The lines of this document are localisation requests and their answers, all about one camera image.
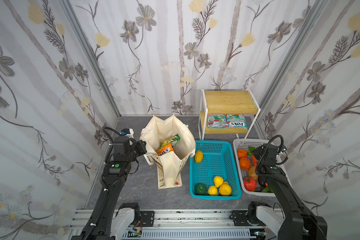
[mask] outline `fox's candy package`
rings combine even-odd
[[[228,124],[225,119],[225,115],[208,115],[207,122],[209,128],[226,128]]]
[[[168,143],[168,145],[160,148],[156,153],[158,156],[162,156],[168,152],[173,152],[173,148],[172,145],[170,143]]]
[[[229,127],[248,128],[243,114],[239,114],[239,115],[228,114],[226,119]]]

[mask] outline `toy orange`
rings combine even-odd
[[[247,157],[248,153],[245,149],[239,149],[237,150],[237,156],[238,158]]]
[[[240,169],[242,170],[248,170],[251,166],[251,161],[249,161],[247,158],[242,157],[239,159]]]
[[[253,161],[253,165],[257,166],[257,159],[254,157],[254,155],[252,155],[252,161]]]

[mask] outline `snack bag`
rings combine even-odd
[[[165,140],[164,142],[161,142],[160,147],[167,146],[169,143],[172,145],[172,147],[174,147],[179,140],[180,140],[180,136],[176,134],[175,136]]]
[[[173,152],[173,148],[170,143],[168,143],[166,146],[160,148],[156,153],[158,156],[162,156],[169,152]]]
[[[248,128],[243,114],[239,114],[239,115],[228,114],[227,123],[229,127]]]
[[[208,115],[207,122],[209,128],[226,128],[228,127],[225,115]]]

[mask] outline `wooden shelf board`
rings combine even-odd
[[[205,112],[200,112],[200,119],[202,122],[202,128],[204,127]],[[240,127],[227,127],[227,128],[209,128],[208,124],[205,126],[205,134],[246,134],[248,129]]]
[[[256,114],[248,91],[205,91],[208,114]]]

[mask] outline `teal plastic basket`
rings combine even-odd
[[[189,191],[192,197],[211,200],[239,199],[241,197],[240,182],[231,144],[223,141],[200,140],[196,141],[196,151],[198,150],[203,152],[202,162],[196,163],[194,157],[191,157],[189,161]],[[208,188],[214,185],[213,178],[216,175],[221,176],[224,181],[229,183],[232,188],[230,196],[203,196],[195,194],[195,186],[197,184],[205,184]]]

